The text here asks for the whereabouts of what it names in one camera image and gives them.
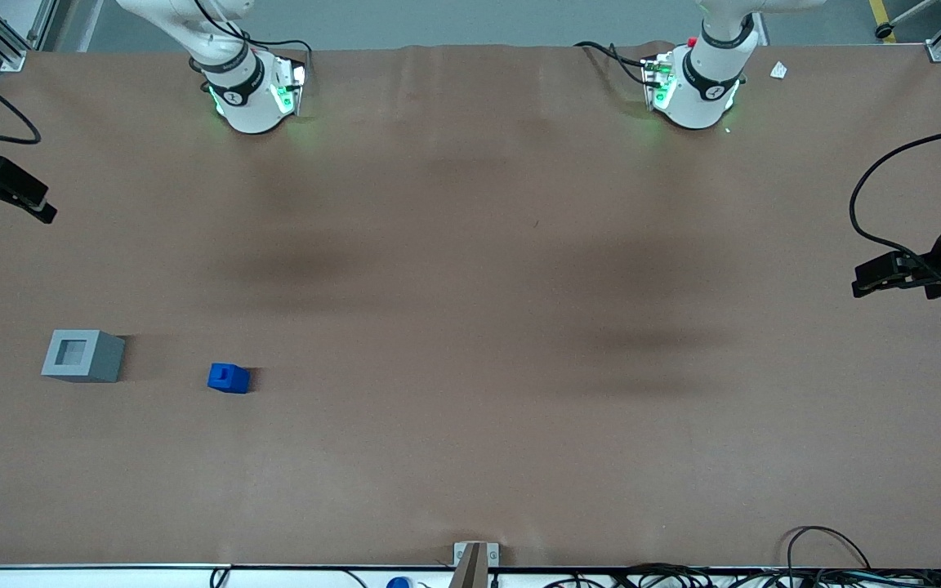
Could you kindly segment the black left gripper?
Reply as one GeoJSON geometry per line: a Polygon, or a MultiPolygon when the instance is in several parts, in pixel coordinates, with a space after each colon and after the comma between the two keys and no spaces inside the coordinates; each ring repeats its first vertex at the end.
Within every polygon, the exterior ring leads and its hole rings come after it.
{"type": "Polygon", "coordinates": [[[925,268],[914,256],[903,251],[888,251],[856,265],[855,280],[851,283],[853,297],[860,299],[876,292],[919,287],[925,287],[925,296],[929,299],[941,297],[941,234],[922,260],[931,283],[927,279],[916,280],[925,277],[925,268]]]}

